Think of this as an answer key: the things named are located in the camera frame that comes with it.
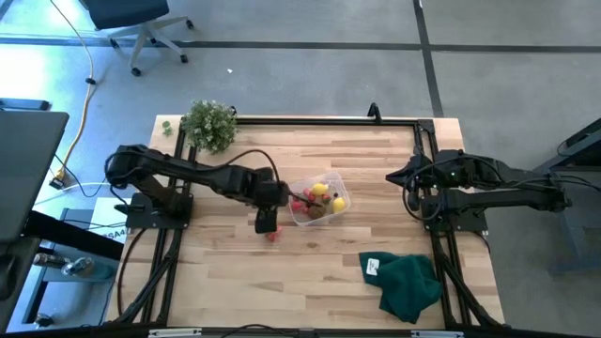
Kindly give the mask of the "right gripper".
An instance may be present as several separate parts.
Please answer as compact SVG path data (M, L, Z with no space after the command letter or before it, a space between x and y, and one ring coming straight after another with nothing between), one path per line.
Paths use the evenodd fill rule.
M408 164L403 168L385 176L388 182L399 187L406 187L408 211L417 211L420 208L419 189L433 188L437 183L434 167L435 164L425 155L412 155Z

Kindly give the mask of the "clear plastic container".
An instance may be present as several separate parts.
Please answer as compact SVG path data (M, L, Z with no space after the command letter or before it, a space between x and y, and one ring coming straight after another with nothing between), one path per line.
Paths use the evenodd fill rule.
M333 194L335 192L338 192L338 196L337 197L343 197L346 202L347 202L347 207L344 211L339 212L339 213L333 213L332 209L331 209L331 203L325 204L322 201L322 196L315 196L313 195L313 199L308 199L303 195L303 190L308 188L311 190L311 188L316 184L316 183L323 183L326 184L328 186L328 192L327 194L329 194L332 197L332 200L336 197L333 196ZM347 193L347 189L346 186L343 182L342 177L336 173L336 172L329 172L327 174L323 174L323 175L319 175L316 177L311 177L311 178L306 178L304 180L300 180L294 183L290 183L288 185L288 188L290 190L290 195L288 196L289 199L289 209L290 209L290 213L292 215L292 220L294 221L294 223L297 226L309 226L309 225L324 225L324 224L328 224L330 221L332 221L333 219L343 215L350 207L351 202L350 202L350 198L349 195ZM293 211L291 208L291 204L293 201L295 200L300 200L305 204L305 207L302 210L299 211ZM321 206L325 206L327 208L327 211L325 213L325 215L322 218L316 219L316 220L311 220L308 215L307 215L307 210L310 206L312 205L321 205Z

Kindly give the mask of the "dark green cloth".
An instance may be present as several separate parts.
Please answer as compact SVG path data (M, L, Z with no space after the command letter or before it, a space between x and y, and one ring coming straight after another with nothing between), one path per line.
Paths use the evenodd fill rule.
M363 252L359 261L364 281L381 289L379 309L402 322L416 324L441 297L441 282L426 255Z

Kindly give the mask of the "potted green plant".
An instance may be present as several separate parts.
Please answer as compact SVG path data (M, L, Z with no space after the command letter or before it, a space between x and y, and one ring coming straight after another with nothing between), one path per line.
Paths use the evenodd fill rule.
M180 122L188 144L210 154L225 152L238 133L237 117L229 107L215 100L195 101Z

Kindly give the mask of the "white printed sheet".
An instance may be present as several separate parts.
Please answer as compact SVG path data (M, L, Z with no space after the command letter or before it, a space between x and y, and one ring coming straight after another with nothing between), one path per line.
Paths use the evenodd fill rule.
M124 244L129 230L126 215L115 209L122 202L115 197L99 197L93 210L89 231Z

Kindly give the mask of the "dark metal table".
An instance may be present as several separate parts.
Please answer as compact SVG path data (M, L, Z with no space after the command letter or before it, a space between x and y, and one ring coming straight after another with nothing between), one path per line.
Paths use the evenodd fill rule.
M562 141L556 155L534 170L560 175L573 201L560 214L570 255L549 272L601 270L601 117Z

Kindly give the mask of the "metal water bottle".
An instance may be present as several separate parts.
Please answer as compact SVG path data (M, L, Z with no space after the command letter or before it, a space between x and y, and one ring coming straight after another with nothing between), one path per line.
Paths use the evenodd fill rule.
M67 277L77 277L89 281L105 281L112 278L115 269L92 257L80 257L61 268L61 273Z

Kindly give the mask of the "grey desk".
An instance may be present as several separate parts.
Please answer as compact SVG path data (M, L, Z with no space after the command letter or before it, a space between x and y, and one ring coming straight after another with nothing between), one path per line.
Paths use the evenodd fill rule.
M22 232L69 115L0 112L0 243Z

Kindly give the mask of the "office chair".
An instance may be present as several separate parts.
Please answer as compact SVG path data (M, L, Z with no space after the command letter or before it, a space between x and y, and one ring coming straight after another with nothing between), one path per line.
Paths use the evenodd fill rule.
M117 29L107 36L110 45L117 49L117 38L136 36L130 58L131 74L142 75L136 66L137 58L147 41L151 44L161 42L178 54L180 62L189 62L188 56L174 41L168 38L163 28L176 23L185 23L194 30L193 21L188 16L164 19L170 12L167 0L79 0L88 11L92 23L98 30Z

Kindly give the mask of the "silver frame bracket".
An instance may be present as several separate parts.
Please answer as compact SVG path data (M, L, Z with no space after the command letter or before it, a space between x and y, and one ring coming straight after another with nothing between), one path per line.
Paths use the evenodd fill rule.
M164 328L150 330L147 338L202 338L199 328Z
M452 330L412 330L411 338L465 338L462 331Z

